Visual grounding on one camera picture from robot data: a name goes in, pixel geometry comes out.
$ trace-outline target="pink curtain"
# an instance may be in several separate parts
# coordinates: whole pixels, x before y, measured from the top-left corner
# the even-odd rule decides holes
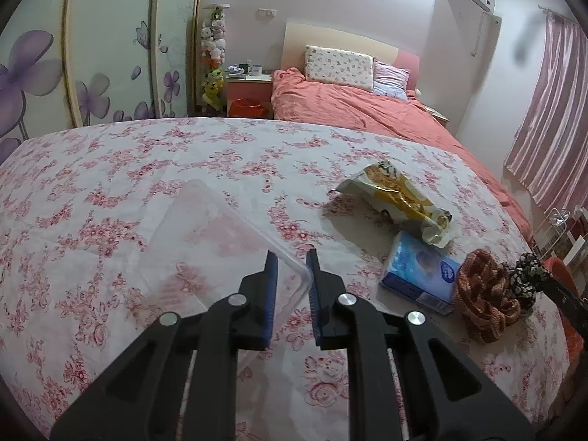
[[[543,210],[588,202],[588,39],[548,12],[545,55],[505,167]]]

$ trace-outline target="barcode label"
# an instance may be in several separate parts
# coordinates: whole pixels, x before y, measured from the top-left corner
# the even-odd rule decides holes
[[[437,297],[433,297],[425,291],[417,297],[415,302],[418,302],[435,312],[439,312],[441,315],[449,315],[452,311],[451,305],[443,302],[443,300],[439,300]]]

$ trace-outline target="curtain rod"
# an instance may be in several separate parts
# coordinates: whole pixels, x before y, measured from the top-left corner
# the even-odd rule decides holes
[[[569,17],[567,17],[567,16],[565,16],[565,15],[562,15],[562,14],[561,14],[560,12],[558,12],[558,11],[552,10],[551,8],[547,8],[547,7],[545,7],[545,6],[541,6],[541,5],[539,5],[539,8],[541,8],[543,11],[548,11],[548,12],[554,13],[554,14],[558,15],[559,17],[561,17],[561,18],[564,18],[564,19],[566,19],[566,20],[569,20],[569,21],[571,21],[571,22],[573,22],[573,23],[577,23],[577,21],[575,21],[575,20],[572,20],[571,18],[569,18]]]

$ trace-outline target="pink pillow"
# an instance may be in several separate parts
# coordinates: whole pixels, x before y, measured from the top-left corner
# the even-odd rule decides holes
[[[408,69],[400,69],[373,59],[373,92],[383,96],[395,97],[407,101],[406,84],[410,77]]]

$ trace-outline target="blue tissue package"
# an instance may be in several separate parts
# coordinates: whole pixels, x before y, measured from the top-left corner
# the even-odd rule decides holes
[[[451,296],[460,264],[431,245],[401,231],[381,274],[381,284],[441,315],[453,308]]]

